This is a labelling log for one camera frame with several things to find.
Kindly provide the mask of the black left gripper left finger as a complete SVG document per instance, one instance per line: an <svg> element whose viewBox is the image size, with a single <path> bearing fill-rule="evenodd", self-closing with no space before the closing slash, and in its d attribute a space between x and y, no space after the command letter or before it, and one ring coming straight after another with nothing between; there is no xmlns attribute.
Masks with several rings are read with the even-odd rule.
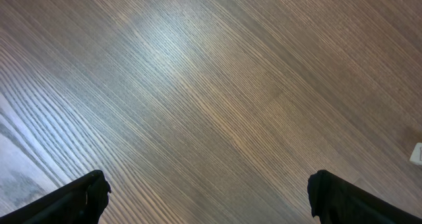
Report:
<svg viewBox="0 0 422 224"><path fill-rule="evenodd" d="M93 170L42 198L1 217L1 223L97 224L109 203L111 187Z"/></svg>

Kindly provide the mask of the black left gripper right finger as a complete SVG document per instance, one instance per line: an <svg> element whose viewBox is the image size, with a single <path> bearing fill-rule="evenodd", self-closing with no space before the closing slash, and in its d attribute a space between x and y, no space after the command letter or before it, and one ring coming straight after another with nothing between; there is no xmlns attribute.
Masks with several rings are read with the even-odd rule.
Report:
<svg viewBox="0 0 422 224"><path fill-rule="evenodd" d="M421 224L421 218L403 211L327 170L308 179L311 215L324 224Z"/></svg>

